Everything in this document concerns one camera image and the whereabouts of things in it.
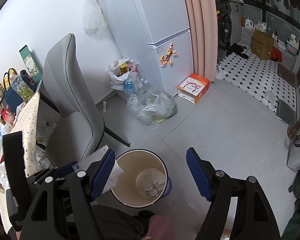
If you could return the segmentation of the white tissue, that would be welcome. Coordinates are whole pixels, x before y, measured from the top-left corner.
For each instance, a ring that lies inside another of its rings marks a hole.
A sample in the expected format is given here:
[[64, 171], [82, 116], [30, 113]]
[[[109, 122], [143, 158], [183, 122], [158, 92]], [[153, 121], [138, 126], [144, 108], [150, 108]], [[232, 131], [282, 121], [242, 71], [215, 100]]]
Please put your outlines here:
[[158, 191], [162, 191], [166, 184], [166, 174], [156, 168], [146, 168], [136, 178], [136, 188], [144, 192], [148, 184], [153, 184]]

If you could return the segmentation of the printed paper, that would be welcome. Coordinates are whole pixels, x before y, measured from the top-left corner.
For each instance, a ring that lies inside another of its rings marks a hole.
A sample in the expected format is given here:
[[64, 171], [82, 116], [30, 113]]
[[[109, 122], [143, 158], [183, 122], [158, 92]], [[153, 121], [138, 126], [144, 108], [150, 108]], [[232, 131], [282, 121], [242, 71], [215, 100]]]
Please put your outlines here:
[[159, 191], [153, 184], [148, 184], [145, 188], [145, 194], [148, 198], [154, 198], [159, 195]]

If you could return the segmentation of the beige round trash bin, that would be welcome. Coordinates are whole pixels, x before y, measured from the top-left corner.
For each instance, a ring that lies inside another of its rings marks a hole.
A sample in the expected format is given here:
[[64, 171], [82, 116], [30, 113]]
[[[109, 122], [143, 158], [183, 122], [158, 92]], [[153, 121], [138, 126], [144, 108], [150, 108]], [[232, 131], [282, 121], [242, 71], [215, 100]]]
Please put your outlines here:
[[146, 208], [170, 194], [172, 182], [168, 169], [154, 152], [130, 150], [116, 161], [123, 173], [118, 176], [111, 192], [122, 205], [135, 209]]

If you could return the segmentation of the grey upholstered chair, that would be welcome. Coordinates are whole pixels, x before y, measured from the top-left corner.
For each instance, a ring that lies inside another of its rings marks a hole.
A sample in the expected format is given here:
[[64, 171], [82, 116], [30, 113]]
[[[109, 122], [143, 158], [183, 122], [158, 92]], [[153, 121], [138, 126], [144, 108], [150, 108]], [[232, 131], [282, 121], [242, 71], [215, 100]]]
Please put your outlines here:
[[77, 62], [74, 34], [69, 33], [49, 50], [42, 82], [60, 114], [45, 150], [53, 166], [80, 162], [98, 149], [104, 134], [130, 146], [106, 127], [94, 104]]

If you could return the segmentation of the blue tissue box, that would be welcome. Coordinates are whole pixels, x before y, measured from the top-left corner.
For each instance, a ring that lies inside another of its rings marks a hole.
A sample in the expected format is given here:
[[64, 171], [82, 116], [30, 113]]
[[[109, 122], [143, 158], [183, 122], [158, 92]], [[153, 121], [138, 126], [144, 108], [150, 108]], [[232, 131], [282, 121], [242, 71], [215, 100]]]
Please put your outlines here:
[[0, 123], [0, 139], [3, 135], [10, 133], [12, 127], [13, 126], [10, 123], [6, 123], [4, 125]]

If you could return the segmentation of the clear garbage bag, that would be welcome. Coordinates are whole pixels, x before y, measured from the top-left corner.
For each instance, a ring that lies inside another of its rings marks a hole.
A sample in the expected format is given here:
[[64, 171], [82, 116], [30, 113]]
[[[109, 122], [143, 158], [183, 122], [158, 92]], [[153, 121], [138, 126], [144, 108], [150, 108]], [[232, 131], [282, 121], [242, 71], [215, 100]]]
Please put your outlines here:
[[162, 123], [178, 111], [174, 98], [160, 90], [148, 90], [139, 95], [132, 94], [127, 99], [127, 107], [144, 125]]

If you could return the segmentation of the orange white cardboard box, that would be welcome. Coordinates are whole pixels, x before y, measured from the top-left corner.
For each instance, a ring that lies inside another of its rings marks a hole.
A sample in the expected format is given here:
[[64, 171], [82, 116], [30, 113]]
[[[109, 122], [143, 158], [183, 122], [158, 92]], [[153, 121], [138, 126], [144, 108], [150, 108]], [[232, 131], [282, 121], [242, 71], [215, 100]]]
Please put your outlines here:
[[178, 86], [178, 96], [195, 105], [208, 91], [209, 86], [209, 79], [197, 74], [191, 74]]

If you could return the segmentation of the navy lunch bag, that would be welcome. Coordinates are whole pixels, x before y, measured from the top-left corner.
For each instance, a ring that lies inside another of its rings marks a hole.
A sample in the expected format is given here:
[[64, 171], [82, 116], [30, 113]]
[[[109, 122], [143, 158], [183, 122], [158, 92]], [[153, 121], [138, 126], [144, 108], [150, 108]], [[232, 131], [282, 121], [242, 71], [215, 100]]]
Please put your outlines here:
[[34, 93], [37, 89], [37, 85], [32, 81], [31, 78], [29, 78], [26, 71], [23, 71], [22, 74], [18, 74], [14, 68], [10, 68], [8, 72], [4, 74], [4, 99], [9, 109], [15, 114], [17, 112], [17, 107], [21, 105], [24, 101], [11, 87], [12, 80], [10, 78], [10, 74], [20, 75], [23, 78], [23, 80], [27, 83], [27, 85], [33, 90]]

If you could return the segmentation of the large tea bottle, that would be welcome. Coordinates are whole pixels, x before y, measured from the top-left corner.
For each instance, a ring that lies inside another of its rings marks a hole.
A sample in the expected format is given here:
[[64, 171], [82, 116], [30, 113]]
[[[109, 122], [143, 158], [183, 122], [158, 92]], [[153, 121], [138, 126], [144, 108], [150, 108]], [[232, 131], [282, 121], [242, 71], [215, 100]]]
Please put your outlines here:
[[33, 96], [33, 90], [27, 85], [20, 75], [10, 74], [12, 80], [11, 87], [27, 103]]

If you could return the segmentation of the white bag of recyclables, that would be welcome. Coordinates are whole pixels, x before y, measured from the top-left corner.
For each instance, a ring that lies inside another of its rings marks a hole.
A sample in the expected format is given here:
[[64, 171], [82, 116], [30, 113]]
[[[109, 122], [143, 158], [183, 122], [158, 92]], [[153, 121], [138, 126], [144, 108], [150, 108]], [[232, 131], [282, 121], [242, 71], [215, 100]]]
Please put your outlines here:
[[138, 72], [139, 64], [130, 59], [114, 61], [107, 68], [110, 86], [120, 95], [129, 97], [132, 94], [141, 95], [152, 90], [148, 80]]

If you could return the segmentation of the green tall box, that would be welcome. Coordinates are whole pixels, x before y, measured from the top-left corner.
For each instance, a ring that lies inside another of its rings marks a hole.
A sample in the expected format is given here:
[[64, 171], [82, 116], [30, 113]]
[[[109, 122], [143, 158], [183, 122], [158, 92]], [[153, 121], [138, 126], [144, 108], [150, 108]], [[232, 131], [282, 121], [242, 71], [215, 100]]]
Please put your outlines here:
[[42, 80], [42, 69], [40, 68], [33, 53], [29, 50], [28, 46], [25, 45], [19, 50], [23, 62], [34, 80], [35, 83], [39, 83]]

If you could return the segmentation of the brown cardboard carton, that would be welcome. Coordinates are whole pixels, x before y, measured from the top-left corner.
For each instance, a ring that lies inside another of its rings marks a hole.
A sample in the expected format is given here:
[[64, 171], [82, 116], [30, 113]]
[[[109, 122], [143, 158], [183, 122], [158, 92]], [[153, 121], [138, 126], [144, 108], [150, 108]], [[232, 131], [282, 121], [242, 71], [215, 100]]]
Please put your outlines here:
[[273, 49], [274, 39], [267, 33], [254, 31], [251, 51], [261, 60], [269, 60]]

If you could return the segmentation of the white refrigerator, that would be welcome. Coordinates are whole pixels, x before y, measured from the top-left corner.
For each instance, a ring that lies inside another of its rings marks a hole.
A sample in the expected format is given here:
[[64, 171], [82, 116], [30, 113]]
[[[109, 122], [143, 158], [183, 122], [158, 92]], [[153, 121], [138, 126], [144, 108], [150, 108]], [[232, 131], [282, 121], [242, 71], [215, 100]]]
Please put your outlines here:
[[193, 73], [185, 0], [98, 0], [121, 55], [154, 88], [177, 95]]

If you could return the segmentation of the washing machine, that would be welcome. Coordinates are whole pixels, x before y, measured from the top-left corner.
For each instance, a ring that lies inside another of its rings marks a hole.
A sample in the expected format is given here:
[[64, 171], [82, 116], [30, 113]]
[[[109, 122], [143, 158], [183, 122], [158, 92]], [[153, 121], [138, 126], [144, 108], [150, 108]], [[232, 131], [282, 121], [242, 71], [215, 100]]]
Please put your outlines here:
[[218, 23], [218, 48], [226, 49], [230, 46], [232, 33], [231, 6], [229, 2], [216, 0]]

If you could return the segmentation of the pink curtain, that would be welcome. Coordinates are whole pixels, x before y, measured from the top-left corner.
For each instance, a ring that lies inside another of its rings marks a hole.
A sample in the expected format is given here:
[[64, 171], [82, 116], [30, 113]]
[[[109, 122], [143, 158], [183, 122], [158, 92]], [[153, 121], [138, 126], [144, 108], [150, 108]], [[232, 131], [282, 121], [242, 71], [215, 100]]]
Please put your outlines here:
[[202, 77], [215, 80], [218, 53], [218, 24], [215, 0], [185, 0], [189, 18], [193, 69]]

